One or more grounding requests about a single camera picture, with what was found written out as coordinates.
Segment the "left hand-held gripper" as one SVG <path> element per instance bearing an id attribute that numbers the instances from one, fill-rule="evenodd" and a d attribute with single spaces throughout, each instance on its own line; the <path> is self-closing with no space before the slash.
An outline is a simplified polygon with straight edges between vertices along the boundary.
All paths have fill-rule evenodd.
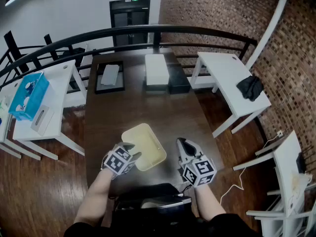
<path id="1" fill-rule="evenodd" d="M 113 149 L 103 157 L 101 170 L 108 168 L 113 173 L 112 180 L 129 172 L 142 155 L 141 152 L 132 155 L 130 151 L 134 147 L 132 143 L 115 144 Z"/>

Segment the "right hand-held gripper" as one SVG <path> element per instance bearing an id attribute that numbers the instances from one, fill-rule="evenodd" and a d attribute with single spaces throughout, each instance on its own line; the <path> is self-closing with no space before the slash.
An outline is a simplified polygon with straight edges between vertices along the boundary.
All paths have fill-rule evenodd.
<path id="1" fill-rule="evenodd" d="M 191 157 L 196 157 L 186 164 L 180 164 L 178 170 L 183 181 L 188 182 L 194 188 L 211 183 L 217 169 L 212 159 L 201 154 L 201 147 L 193 141 L 181 137 L 177 138 L 176 145 L 181 158 L 185 157 L 185 153 Z"/>

